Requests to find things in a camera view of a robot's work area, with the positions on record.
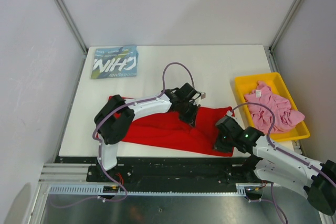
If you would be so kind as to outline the red t shirt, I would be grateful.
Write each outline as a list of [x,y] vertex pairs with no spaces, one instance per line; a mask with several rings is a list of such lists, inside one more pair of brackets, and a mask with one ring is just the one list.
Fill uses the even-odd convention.
[[195,127],[179,120],[178,113],[154,114],[138,119],[131,124],[121,142],[167,148],[198,154],[230,157],[232,152],[213,150],[219,130],[215,124],[231,107],[200,107]]

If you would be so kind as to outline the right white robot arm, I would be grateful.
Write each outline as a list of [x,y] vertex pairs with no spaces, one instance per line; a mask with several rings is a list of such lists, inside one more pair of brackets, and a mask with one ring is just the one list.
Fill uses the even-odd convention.
[[306,198],[319,212],[335,214],[335,162],[322,163],[287,151],[256,128],[243,129],[230,116],[223,117],[215,126],[219,130],[214,145],[217,151],[235,147],[250,154],[240,166],[245,181],[273,182]]

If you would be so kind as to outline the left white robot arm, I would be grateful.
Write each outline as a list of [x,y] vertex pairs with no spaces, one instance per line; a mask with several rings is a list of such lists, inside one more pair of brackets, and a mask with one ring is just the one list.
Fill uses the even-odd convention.
[[131,124],[146,116],[176,112],[180,121],[194,127],[202,97],[189,83],[180,88],[162,90],[143,99],[124,99],[114,95],[94,117],[93,139],[99,141],[98,176],[105,182],[115,178],[118,144],[127,135]]

